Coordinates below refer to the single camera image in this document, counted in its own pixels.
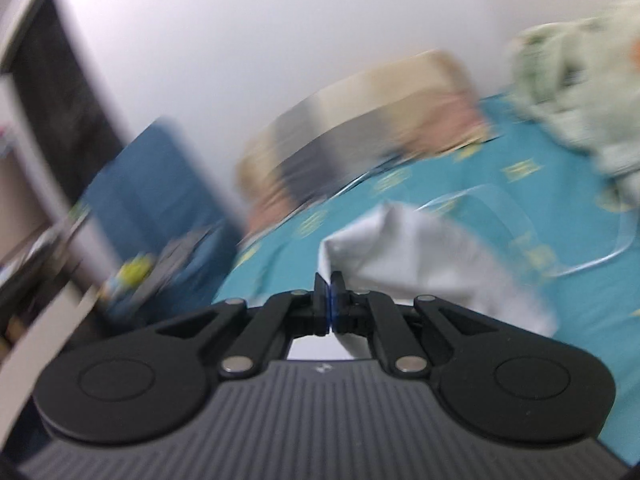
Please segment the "yellow green plush toy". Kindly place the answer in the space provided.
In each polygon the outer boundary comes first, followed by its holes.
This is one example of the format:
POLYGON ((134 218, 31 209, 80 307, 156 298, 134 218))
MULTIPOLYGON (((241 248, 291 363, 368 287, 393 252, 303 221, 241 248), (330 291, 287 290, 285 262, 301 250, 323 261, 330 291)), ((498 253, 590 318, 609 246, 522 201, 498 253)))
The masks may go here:
POLYGON ((133 289, 140 286, 151 274, 154 258, 148 254, 139 254, 126 261, 115 275, 115 283, 123 289, 133 289))

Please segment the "white t-shirt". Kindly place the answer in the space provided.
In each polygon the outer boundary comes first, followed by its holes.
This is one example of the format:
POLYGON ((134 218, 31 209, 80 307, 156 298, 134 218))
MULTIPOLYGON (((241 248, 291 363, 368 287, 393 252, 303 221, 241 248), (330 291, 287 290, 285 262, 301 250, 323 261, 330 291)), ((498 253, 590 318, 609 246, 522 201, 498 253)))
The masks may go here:
POLYGON ((318 272, 341 272, 355 292, 382 292, 398 304, 431 295, 550 337, 560 322, 513 259, 460 223, 409 204, 384 203, 325 237, 318 272))

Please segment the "green fleece blanket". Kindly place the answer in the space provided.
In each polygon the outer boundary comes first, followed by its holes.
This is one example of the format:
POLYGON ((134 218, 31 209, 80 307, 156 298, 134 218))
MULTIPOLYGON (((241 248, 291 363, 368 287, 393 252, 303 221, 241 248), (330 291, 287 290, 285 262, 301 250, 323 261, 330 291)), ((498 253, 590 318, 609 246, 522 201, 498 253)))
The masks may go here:
POLYGON ((556 142, 639 200, 639 0, 525 29, 510 45, 510 98, 556 142))

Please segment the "grey garment on chair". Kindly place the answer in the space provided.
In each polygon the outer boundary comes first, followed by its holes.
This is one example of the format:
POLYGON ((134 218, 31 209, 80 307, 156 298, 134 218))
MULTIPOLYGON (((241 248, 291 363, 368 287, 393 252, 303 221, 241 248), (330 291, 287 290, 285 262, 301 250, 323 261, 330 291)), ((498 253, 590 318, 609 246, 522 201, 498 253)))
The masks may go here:
POLYGON ((189 262, 195 249, 211 232, 211 229, 190 231, 169 242, 160 253, 148 281, 157 287, 163 287, 169 283, 189 262))

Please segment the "black and white shelf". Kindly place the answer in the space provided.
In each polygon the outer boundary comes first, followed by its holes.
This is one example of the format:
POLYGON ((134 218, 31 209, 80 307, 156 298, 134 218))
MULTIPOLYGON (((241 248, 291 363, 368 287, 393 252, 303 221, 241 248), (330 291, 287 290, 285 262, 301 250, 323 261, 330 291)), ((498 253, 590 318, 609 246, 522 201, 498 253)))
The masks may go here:
POLYGON ((22 161, 56 220, 124 149, 68 36, 56 0, 30 0, 1 57, 25 131, 22 161))

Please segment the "teal patterned bed sheet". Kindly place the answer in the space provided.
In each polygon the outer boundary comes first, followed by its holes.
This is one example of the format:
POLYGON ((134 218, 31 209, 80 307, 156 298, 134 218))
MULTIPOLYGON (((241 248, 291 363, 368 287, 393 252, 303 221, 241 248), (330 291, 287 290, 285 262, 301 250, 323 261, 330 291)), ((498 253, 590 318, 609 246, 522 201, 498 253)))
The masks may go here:
POLYGON ((502 96, 483 112, 495 137, 363 180, 240 252, 219 298, 250 304, 314 280, 321 241, 376 205, 401 202, 457 222, 555 313, 559 340, 605 362, 616 383, 602 441, 639 458, 639 232, 634 211, 590 160, 556 144, 502 96))

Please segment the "blue covered sofa chair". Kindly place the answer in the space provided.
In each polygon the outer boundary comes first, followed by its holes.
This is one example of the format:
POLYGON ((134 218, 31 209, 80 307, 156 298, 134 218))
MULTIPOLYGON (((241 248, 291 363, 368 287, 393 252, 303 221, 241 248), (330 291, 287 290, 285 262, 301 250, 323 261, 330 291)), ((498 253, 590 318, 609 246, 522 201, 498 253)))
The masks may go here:
POLYGON ((80 202, 122 261, 158 258, 170 243, 201 234, 186 262, 143 304, 127 292, 106 308, 113 323, 145 326, 212 303, 232 269, 239 223, 193 168, 168 122, 157 119, 91 181, 80 202))

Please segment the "plaid pillow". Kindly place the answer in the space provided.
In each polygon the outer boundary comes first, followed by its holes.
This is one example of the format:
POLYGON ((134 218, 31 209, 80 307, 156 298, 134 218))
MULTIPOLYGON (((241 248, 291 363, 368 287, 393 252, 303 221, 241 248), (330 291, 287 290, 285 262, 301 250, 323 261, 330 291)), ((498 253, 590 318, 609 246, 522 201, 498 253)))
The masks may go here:
POLYGON ((331 84, 246 144, 236 180, 247 235, 325 200, 386 162, 433 157, 492 137, 464 66, 429 50, 331 84))

